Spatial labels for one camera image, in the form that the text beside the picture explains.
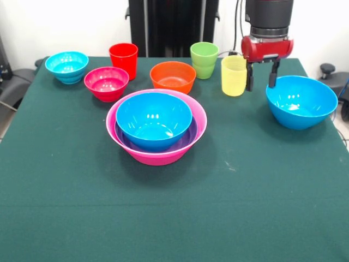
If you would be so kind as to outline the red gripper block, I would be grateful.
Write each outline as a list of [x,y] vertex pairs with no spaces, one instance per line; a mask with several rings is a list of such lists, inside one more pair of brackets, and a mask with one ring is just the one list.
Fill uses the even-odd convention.
[[273,62],[269,75],[269,88],[276,84],[280,60],[287,58],[294,46],[294,40],[289,37],[281,38],[256,38],[252,35],[244,36],[241,42],[242,54],[246,59],[246,90],[252,91],[254,84],[253,64],[260,62]]

